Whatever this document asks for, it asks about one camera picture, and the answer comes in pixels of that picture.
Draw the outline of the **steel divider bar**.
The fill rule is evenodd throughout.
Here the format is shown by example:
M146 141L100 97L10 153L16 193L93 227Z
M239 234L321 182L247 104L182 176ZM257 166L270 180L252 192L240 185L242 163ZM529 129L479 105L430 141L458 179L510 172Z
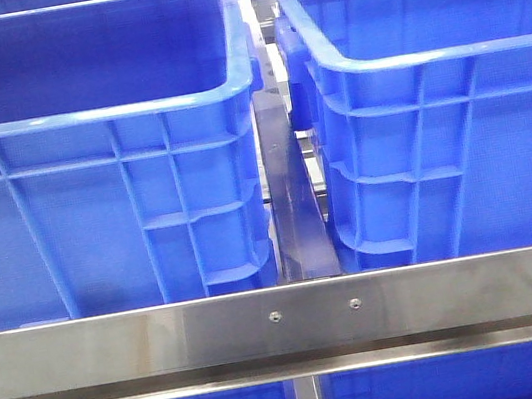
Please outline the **steel divider bar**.
M342 267L280 93L257 91L253 102L284 281L341 276Z

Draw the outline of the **blue crate front left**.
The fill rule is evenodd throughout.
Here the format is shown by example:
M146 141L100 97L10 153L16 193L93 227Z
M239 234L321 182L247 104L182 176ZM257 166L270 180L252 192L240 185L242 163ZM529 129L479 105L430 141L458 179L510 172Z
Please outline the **blue crate front left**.
M273 286L238 0L0 16L0 332Z

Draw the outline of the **blue crate front right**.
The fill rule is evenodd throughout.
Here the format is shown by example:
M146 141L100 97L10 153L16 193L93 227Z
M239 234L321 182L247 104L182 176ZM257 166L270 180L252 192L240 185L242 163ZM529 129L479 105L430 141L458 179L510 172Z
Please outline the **blue crate front right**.
M532 0L277 0L346 272L532 246Z

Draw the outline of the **blue crate lower right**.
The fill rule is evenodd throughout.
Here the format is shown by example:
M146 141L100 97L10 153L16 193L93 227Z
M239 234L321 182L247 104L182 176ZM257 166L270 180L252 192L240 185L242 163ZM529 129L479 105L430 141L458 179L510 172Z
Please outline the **blue crate lower right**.
M532 342L335 373L325 399L532 399Z

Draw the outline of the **left rail screw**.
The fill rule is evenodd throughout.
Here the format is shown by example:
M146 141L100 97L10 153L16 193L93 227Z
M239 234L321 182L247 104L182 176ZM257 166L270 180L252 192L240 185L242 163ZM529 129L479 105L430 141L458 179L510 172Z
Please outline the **left rail screw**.
M273 311L273 312L270 312L269 313L269 316L268 316L269 320L272 322L272 323L276 323L276 322L280 322L281 321L281 313L279 311Z

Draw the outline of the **rail screw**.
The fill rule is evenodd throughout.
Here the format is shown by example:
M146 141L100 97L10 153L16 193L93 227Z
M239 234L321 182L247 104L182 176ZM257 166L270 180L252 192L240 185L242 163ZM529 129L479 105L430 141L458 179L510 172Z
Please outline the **rail screw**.
M268 316L269 320L272 322L272 323L276 323L276 322L280 322L281 321L281 313L279 311L273 311L273 312L270 312L269 313L269 316Z
M352 298L349 301L350 309L358 310L362 306L362 301L360 298Z

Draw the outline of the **steel rack front rail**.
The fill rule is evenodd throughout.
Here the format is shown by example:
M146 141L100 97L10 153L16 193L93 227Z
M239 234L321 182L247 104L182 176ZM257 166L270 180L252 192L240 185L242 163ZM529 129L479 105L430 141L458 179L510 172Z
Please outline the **steel rack front rail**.
M173 399L527 340L532 248L1 332L0 399Z

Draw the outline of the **right rail screw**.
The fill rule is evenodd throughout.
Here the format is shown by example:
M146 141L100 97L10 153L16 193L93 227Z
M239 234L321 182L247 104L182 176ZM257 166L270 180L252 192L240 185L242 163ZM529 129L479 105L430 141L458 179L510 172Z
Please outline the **right rail screw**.
M360 298L352 298L349 301L350 309L358 310L362 306L362 301Z

